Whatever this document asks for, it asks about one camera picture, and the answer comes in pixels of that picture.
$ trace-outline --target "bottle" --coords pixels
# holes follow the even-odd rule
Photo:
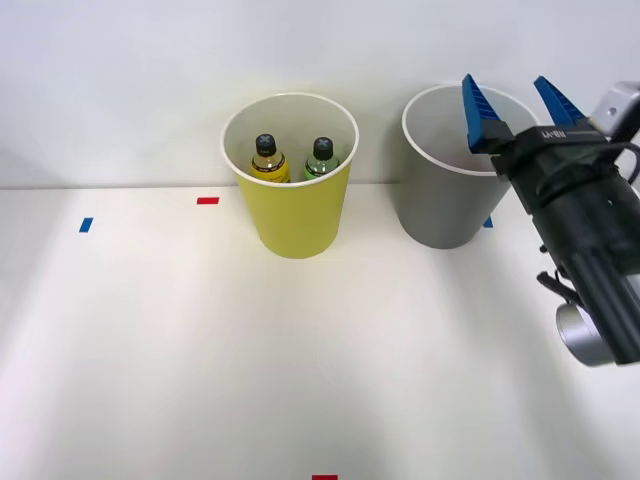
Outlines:
[[[273,135],[263,133],[256,138],[256,154],[251,159],[251,175],[273,183],[289,183],[289,162],[276,148]]]
[[[318,177],[333,172],[340,162],[333,156],[333,142],[327,137],[316,138],[313,142],[313,154],[307,158],[304,168],[304,177],[314,180]]]

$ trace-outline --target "bottle cap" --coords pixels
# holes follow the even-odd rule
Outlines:
[[[256,138],[256,152],[261,157],[271,157],[276,154],[276,139],[273,135],[263,133]]]
[[[318,160],[329,160],[333,157],[333,142],[330,138],[320,137],[313,142],[313,156]]]

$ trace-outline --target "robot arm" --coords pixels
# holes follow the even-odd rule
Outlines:
[[[463,99],[473,153],[488,153],[540,234],[556,278],[538,276],[567,302],[560,334],[587,365],[640,361],[640,199],[615,160],[640,128],[640,85],[622,82],[587,119],[543,77],[535,86],[555,123],[513,135],[470,75]],[[558,273],[573,284],[565,286]]]

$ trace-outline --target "tape marker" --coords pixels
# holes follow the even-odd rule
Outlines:
[[[217,205],[220,197],[198,197],[198,205]]]
[[[92,223],[93,217],[86,217],[84,220],[82,220],[82,225],[80,225],[80,233],[88,233]]]

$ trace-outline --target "green bottle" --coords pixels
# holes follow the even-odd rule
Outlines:
[[[314,180],[338,168],[340,162],[333,156],[333,142],[327,137],[316,138],[313,154],[304,166],[304,178]]]

